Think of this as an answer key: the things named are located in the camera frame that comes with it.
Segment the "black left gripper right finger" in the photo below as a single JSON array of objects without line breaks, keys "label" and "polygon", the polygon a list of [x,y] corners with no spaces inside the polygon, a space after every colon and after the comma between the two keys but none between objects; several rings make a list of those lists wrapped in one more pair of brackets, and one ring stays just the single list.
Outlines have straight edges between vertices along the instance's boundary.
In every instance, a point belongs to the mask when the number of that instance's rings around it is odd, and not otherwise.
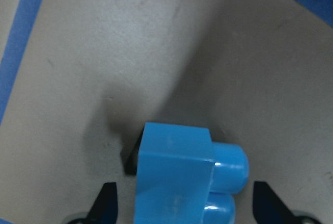
[{"label": "black left gripper right finger", "polygon": [[296,216],[264,181],[254,182],[253,216],[257,223],[299,223]]}]

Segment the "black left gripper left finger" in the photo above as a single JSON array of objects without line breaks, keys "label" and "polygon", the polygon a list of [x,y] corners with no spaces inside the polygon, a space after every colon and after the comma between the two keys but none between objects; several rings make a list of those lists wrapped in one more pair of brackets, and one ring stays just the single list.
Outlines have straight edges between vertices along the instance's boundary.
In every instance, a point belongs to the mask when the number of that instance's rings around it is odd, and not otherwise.
[{"label": "black left gripper left finger", "polygon": [[103,184],[92,208],[87,214],[87,223],[116,223],[118,218],[118,192],[115,182]]}]

